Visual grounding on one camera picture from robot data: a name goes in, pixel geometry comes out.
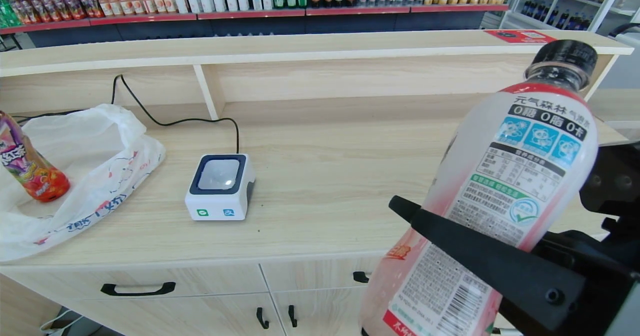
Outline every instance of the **nutrition facts label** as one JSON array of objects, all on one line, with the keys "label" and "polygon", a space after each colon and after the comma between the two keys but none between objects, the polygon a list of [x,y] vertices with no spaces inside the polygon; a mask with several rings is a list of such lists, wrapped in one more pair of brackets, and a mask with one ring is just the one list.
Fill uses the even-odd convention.
[{"label": "nutrition facts label", "polygon": [[565,176],[565,171],[557,165],[500,143],[491,143],[477,170],[543,202],[551,197]]}]

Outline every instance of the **black cable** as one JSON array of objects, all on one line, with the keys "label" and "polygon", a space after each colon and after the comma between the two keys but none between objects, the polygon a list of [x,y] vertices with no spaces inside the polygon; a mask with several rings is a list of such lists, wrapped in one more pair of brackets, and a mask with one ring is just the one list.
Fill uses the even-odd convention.
[{"label": "black cable", "polygon": [[[137,102],[137,104],[140,106],[140,108],[142,109],[142,111],[144,111],[144,113],[147,115],[147,117],[149,117],[151,119],[152,122],[156,123],[157,125],[160,126],[172,126],[172,125],[176,125],[176,124],[180,124],[182,122],[188,122],[188,121],[203,121],[203,122],[220,122],[223,120],[229,120],[230,122],[233,123],[233,126],[235,127],[235,153],[236,154],[240,154],[240,129],[238,128],[238,123],[233,120],[232,118],[218,118],[215,120],[208,120],[205,118],[184,118],[182,120],[177,120],[174,122],[159,122],[158,120],[156,120],[156,118],[154,118],[153,116],[151,116],[151,114],[147,111],[147,108],[145,108],[144,105],[142,105],[142,102],[140,102],[140,100],[138,99],[138,97],[135,95],[135,93],[131,90],[131,88],[129,87],[129,84],[127,84],[127,81],[124,79],[124,76],[122,74],[118,74],[116,75],[116,77],[114,77],[113,79],[113,84],[112,84],[112,88],[111,88],[111,104],[115,104],[116,101],[116,83],[118,81],[118,78],[122,81],[122,83],[124,84],[124,87],[126,88],[126,90],[128,91],[128,93],[131,95],[131,97],[135,100],[135,102]],[[21,120],[18,120],[18,124],[22,124],[25,123],[29,120],[32,120],[34,118],[39,118],[39,117],[48,117],[48,116],[55,116],[55,115],[68,115],[71,113],[75,113],[77,111],[83,111],[83,109],[76,109],[76,110],[69,110],[69,111],[60,111],[57,113],[44,113],[44,114],[40,114],[40,115],[36,115],[33,117],[25,117],[25,116],[20,116],[20,115],[14,115],[14,118],[22,118]]]}]

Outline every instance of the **red sticker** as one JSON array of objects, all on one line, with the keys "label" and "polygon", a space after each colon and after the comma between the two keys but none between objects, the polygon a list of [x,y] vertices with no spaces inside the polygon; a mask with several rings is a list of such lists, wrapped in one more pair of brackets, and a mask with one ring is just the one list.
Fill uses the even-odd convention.
[{"label": "red sticker", "polygon": [[535,30],[485,30],[485,33],[514,44],[546,44],[555,40]]}]

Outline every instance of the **cabinet door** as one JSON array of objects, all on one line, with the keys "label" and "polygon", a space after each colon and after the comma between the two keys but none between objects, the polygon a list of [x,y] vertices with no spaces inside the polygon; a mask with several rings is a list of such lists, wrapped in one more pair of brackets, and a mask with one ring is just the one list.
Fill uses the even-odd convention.
[{"label": "cabinet door", "polygon": [[[66,300],[63,304],[126,336],[284,336],[268,293]],[[259,307],[268,329],[258,320]]]},{"label": "cabinet door", "polygon": [[273,293],[273,298],[287,336],[356,336],[361,334],[358,315],[365,289],[287,291]]}]

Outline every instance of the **barcode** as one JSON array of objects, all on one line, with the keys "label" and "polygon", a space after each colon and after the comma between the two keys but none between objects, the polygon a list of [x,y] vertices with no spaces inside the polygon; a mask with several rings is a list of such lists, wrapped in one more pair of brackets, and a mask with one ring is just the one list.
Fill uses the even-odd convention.
[{"label": "barcode", "polygon": [[446,336],[466,335],[481,303],[482,297],[478,290],[460,285],[440,319],[438,329]]}]

